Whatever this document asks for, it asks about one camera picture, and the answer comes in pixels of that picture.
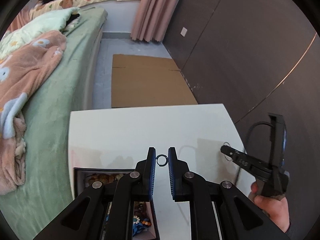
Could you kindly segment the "person's right hand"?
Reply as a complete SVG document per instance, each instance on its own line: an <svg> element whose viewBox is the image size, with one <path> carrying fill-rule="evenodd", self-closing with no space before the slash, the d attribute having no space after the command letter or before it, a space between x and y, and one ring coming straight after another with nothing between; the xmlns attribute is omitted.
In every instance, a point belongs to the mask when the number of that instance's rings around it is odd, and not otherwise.
<svg viewBox="0 0 320 240"><path fill-rule="evenodd" d="M252 202L260 209L265 211L270 220L274 222L283 232L287 232L290 227L289 206L287 199L284 197L282 200L268 198L257 195L258 186L254 182L251 185L250 197Z"/></svg>

